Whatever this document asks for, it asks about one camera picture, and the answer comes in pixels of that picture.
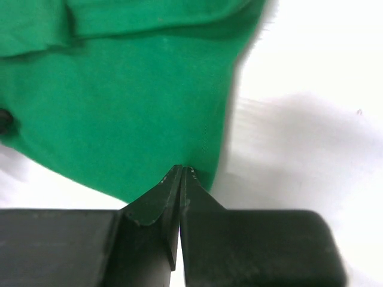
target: black knob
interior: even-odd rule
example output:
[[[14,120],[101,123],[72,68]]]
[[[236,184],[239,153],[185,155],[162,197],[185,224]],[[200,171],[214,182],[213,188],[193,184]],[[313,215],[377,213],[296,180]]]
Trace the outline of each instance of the black knob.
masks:
[[[6,109],[0,109],[0,135],[13,123],[13,116]]]

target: green fabric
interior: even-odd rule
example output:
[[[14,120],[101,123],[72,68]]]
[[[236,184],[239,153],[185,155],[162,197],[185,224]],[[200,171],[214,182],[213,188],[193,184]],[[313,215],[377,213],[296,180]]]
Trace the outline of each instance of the green fabric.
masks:
[[[0,0],[2,143],[125,201],[173,164],[208,189],[264,1]]]

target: white tabletop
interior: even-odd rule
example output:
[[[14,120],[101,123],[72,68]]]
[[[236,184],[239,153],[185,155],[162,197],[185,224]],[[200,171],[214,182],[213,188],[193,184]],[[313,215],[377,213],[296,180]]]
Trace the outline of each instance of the white tabletop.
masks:
[[[352,287],[383,286],[382,9],[269,1],[238,62],[212,189],[229,208],[319,212]],[[0,186],[1,208],[125,205],[3,146]],[[171,286],[184,286],[180,256]]]

